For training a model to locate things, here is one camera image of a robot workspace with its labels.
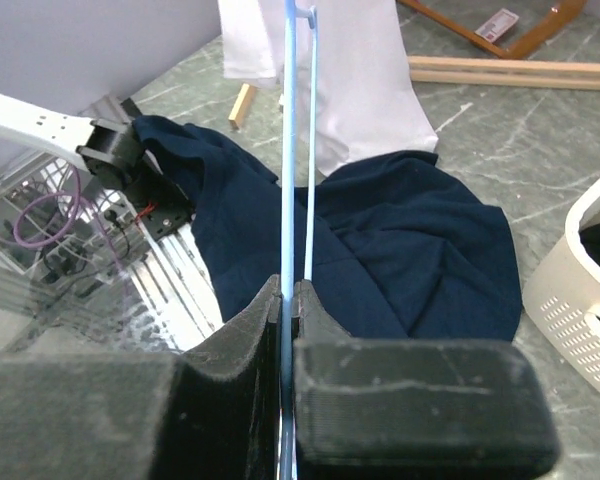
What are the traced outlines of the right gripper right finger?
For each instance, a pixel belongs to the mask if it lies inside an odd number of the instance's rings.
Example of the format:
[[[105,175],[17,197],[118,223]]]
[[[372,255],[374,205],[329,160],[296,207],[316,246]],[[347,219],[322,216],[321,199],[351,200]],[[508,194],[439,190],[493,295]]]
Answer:
[[[512,344],[350,336],[295,285],[302,479],[536,479],[561,456],[540,382]]]

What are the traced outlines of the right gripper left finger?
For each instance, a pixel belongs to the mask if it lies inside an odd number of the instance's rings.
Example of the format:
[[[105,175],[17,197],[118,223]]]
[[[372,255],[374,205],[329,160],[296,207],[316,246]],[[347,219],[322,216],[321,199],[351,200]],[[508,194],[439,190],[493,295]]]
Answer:
[[[271,479],[279,279],[181,354],[0,354],[0,479]]]

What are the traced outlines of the navy blue t shirt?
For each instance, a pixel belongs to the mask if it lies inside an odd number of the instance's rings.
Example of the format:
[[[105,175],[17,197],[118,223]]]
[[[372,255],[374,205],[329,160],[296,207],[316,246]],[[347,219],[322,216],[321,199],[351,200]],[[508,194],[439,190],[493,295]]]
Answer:
[[[277,176],[217,131],[160,116],[133,125],[193,205],[191,232],[219,310],[234,317],[280,270]],[[297,188],[294,276],[312,236],[314,289],[351,335],[510,341],[522,300],[507,219],[436,162],[398,151]]]

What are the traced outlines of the white t shirt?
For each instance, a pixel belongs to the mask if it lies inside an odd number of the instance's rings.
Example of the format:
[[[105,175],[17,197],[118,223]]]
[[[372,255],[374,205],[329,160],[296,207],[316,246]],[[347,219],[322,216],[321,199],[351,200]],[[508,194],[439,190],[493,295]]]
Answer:
[[[402,150],[432,152],[438,136],[412,87],[391,0],[300,1],[317,9],[318,34],[297,23],[296,118],[308,137],[311,57],[318,57],[316,166],[329,176],[344,165]],[[283,79],[284,4],[224,0],[218,4],[224,74],[258,88]]]

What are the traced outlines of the blue hanger of navy shirt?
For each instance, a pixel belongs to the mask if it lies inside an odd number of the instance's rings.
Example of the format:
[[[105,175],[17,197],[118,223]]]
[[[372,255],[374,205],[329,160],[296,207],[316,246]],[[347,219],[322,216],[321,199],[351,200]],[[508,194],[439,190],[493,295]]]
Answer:
[[[293,329],[292,311],[294,298],[294,181],[295,181],[295,107],[296,107],[296,27],[299,18],[310,14],[300,12],[296,3],[284,2],[284,108],[282,134],[281,174],[281,236],[280,236],[280,285],[282,309],[280,326],[280,405],[281,435],[279,477],[290,479],[294,462],[294,415],[293,415]]]

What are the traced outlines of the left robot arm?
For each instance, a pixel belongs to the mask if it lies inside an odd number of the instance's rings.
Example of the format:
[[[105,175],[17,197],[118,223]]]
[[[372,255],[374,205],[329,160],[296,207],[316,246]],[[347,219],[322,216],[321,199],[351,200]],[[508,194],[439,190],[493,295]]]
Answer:
[[[193,213],[129,123],[71,116],[0,94],[0,138],[60,157],[122,193],[154,240],[177,231]]]

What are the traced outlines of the cream laundry basket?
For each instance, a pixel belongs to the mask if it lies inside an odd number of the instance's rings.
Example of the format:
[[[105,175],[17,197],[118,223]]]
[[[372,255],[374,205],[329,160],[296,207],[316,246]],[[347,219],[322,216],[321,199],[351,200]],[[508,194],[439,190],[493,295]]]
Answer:
[[[580,231],[600,224],[600,179],[571,206],[564,233],[523,288],[530,319],[560,355],[600,393],[600,266]]]

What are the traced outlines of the wooden clothes rack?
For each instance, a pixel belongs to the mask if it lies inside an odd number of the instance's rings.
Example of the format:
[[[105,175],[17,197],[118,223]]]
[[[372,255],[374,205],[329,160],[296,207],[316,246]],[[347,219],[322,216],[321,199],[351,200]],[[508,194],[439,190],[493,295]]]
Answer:
[[[411,56],[423,83],[600,91],[600,63]]]

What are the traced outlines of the red white card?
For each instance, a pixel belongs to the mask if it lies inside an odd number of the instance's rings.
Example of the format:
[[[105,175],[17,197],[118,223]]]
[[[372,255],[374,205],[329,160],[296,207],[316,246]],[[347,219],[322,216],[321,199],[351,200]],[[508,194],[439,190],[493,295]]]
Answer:
[[[488,42],[494,43],[511,30],[519,21],[519,16],[507,8],[501,8],[480,27],[475,33]]]

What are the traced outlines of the wooden shoe shelf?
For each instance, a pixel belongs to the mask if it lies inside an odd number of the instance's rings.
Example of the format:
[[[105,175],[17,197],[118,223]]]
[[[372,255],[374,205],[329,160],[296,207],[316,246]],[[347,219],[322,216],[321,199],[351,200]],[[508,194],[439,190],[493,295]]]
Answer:
[[[508,47],[501,47],[498,45],[498,41],[512,31],[519,21],[519,16],[507,8],[501,8],[477,29],[470,30],[425,6],[420,1],[399,1],[399,4],[424,15],[486,52],[500,59],[512,60],[524,59],[532,54],[546,40],[573,21],[583,11],[587,3],[587,0],[556,1],[537,25],[522,34]]]

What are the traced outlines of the aluminium rail frame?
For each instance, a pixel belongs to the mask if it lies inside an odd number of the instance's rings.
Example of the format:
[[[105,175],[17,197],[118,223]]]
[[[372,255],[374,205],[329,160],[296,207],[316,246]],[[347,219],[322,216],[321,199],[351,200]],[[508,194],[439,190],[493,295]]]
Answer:
[[[203,342],[223,321],[190,223],[154,240],[122,193],[0,141],[0,352]]]

